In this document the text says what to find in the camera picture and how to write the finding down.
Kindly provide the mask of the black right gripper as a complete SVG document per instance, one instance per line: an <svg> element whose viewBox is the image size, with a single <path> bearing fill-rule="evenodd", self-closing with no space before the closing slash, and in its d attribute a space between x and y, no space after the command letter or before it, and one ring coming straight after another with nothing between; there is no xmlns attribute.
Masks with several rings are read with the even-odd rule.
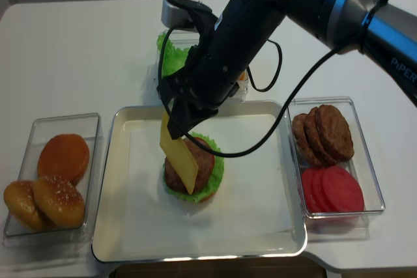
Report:
<svg viewBox="0 0 417 278"><path fill-rule="evenodd" d="M220 16L195 1L166 1L185 11L200 35L185 65L158 85L164 103L174 99L167 129L178 139L218 114L285 15L275 0L230 0Z"/></svg>

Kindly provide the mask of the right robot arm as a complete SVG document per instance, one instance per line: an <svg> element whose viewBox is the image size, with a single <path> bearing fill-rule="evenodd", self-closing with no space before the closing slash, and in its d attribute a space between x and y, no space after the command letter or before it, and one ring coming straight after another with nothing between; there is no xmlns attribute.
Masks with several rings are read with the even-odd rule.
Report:
<svg viewBox="0 0 417 278"><path fill-rule="evenodd" d="M219 16L197 1L164 0L167 27L199 33L184 65L158 85L162 101L173 104L173 139L236 93L239 76L284 18L330 49L367 55L416 100L416 17L389 0L230 0Z"/></svg>

